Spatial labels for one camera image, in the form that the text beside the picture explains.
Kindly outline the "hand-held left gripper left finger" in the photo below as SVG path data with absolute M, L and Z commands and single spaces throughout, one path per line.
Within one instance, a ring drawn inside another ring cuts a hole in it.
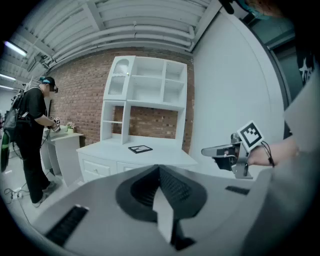
M 46 235 L 73 206 L 80 205 L 88 212 L 64 244 L 66 251 L 81 256 L 174 255 L 156 223 L 131 218 L 116 202 L 119 184 L 145 170 L 140 167 L 86 182 L 43 211 L 33 227 Z

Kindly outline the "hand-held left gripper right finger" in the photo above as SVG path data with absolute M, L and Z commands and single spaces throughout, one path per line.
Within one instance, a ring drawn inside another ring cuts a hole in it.
M 272 170 L 256 180 L 159 167 L 161 187 L 173 209 L 172 244 L 160 256 L 240 256 L 267 195 Z

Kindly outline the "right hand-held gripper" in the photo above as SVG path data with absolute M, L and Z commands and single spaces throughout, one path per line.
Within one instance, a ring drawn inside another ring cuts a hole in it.
M 233 172 L 237 179 L 252 179 L 248 158 L 264 140 L 264 136 L 254 121 L 249 121 L 230 136 L 230 144 L 207 147 L 201 154 L 215 160 L 221 170 Z

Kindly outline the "framed deer silhouette picture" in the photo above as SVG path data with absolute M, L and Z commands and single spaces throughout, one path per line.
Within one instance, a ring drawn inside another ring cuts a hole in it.
M 128 149 L 135 154 L 145 153 L 153 150 L 151 147 L 146 145 L 131 146 L 128 147 Z

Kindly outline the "person's right forearm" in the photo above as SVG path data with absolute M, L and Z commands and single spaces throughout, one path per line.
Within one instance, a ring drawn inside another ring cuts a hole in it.
M 293 136 L 278 143 L 267 144 L 265 141 L 255 147 L 249 154 L 247 164 L 249 166 L 276 166 L 280 162 L 297 155 L 299 148 Z

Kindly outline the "white side table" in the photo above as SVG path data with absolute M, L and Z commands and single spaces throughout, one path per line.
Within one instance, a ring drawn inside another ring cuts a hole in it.
M 64 125 L 59 132 L 43 130 L 40 155 L 44 168 L 62 176 L 67 187 L 82 177 L 77 152 L 81 136 L 81 133 L 69 133 Z

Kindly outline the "white hutch shelf unit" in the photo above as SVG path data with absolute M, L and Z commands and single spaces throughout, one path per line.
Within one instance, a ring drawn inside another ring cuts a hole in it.
M 100 121 L 100 140 L 119 139 L 126 144 L 132 107 L 177 112 L 175 143 L 183 146 L 187 109 L 187 65 L 161 58 L 135 56 L 126 100 L 104 100 Z

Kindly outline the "black green bag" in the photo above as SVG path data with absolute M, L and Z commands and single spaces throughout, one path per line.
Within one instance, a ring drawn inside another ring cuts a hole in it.
M 0 171 L 2 173 L 6 170 L 9 163 L 10 142 L 10 135 L 6 130 L 4 130 L 0 149 Z

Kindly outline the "arched glass cabinet door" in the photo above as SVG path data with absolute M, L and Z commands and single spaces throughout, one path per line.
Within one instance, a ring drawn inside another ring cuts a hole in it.
M 104 100 L 126 100 L 134 61 L 134 55 L 114 58 L 105 84 Z

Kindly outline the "person's black star-print shirt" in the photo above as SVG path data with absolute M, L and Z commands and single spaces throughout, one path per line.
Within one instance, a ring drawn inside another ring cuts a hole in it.
M 316 59 L 314 54 L 309 49 L 305 48 L 297 48 L 296 55 L 302 85 L 305 86 L 314 72 Z

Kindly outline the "bundle of white ceiling pipes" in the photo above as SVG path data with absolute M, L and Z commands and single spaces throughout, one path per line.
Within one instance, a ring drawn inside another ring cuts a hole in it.
M 58 50 L 45 61 L 49 67 L 93 52 L 116 48 L 156 47 L 191 52 L 199 41 L 198 31 L 189 26 L 187 30 L 168 26 L 136 24 L 121 25 L 92 32 Z

